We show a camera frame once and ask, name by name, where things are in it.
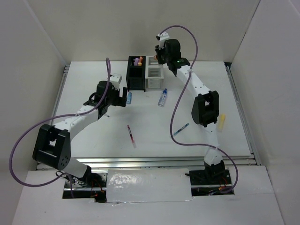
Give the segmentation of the pink purple highlighter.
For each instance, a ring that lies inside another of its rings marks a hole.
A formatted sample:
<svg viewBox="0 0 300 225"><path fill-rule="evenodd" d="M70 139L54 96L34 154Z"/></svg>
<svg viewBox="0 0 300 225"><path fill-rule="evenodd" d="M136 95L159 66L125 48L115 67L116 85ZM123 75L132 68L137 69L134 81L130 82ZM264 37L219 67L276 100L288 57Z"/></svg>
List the pink purple highlighter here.
<svg viewBox="0 0 300 225"><path fill-rule="evenodd" d="M139 58L135 58L135 59L134 59L134 66L137 66L138 63L139 63Z"/></svg>

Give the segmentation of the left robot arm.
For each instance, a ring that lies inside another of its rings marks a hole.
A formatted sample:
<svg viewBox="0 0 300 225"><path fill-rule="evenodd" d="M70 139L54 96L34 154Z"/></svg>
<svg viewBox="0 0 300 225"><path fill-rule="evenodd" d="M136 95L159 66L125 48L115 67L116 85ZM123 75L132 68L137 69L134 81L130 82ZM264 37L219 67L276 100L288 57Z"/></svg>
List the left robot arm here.
<svg viewBox="0 0 300 225"><path fill-rule="evenodd" d="M91 167L71 157L71 141L88 125L98 121L107 113L109 106L126 106L127 88L120 89L121 75L112 75L109 81L100 81L96 92L92 93L74 116L54 125L40 127L33 151L33 159L51 168L75 177L82 186L90 186L98 175Z"/></svg>

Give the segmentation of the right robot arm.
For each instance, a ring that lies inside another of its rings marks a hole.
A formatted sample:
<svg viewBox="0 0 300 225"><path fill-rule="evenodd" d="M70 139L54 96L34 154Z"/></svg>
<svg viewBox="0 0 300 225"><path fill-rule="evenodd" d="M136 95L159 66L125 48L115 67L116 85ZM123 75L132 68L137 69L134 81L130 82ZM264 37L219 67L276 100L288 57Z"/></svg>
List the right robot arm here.
<svg viewBox="0 0 300 225"><path fill-rule="evenodd" d="M209 143L201 143L207 147L204 156L205 180L214 184L225 173L225 164L222 155L224 152L218 147L217 120L219 116L219 93L211 91L193 72L192 66L186 58L181 56L180 43L176 39L157 36L159 44L155 46L156 59L160 65L166 64L169 70L184 84L184 88L175 105L175 110L185 90L194 98L191 116L195 124L203 128Z"/></svg>

